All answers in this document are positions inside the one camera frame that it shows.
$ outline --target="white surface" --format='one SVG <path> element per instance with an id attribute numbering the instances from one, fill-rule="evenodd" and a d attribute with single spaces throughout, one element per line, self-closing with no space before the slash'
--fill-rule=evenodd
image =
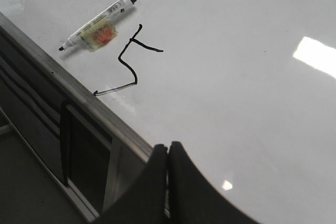
<path id="1" fill-rule="evenodd" d="M 131 44 L 139 84 L 99 98 L 150 144 L 181 141 L 261 223 L 334 223 L 336 82 L 293 56 L 304 37 L 336 48 L 335 0 L 138 0 L 105 47 L 58 51 L 114 1 L 25 0 L 9 17 L 92 92 L 133 80 L 117 57 L 141 23 L 164 53 Z"/>

